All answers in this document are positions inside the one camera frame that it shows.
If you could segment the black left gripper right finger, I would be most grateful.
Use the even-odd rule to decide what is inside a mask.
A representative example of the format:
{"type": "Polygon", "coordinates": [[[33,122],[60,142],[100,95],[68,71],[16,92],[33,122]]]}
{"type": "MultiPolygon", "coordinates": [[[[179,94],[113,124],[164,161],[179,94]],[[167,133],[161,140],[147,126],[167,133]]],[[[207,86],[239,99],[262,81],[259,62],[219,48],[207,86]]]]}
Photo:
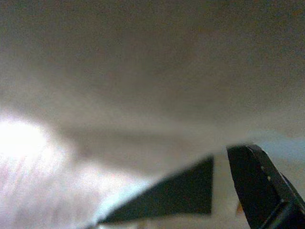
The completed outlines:
{"type": "Polygon", "coordinates": [[[252,229],[303,229],[305,202],[258,145],[227,148],[234,187],[252,229]]]}

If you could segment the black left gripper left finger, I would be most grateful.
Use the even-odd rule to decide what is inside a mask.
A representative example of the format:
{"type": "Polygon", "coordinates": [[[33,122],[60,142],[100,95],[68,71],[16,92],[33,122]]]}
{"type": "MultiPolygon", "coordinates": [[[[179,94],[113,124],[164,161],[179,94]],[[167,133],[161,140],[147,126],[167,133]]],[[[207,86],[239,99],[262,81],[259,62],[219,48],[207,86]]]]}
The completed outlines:
{"type": "Polygon", "coordinates": [[[211,215],[214,157],[171,175],[111,211],[99,222],[114,224],[175,215],[211,215]]]}

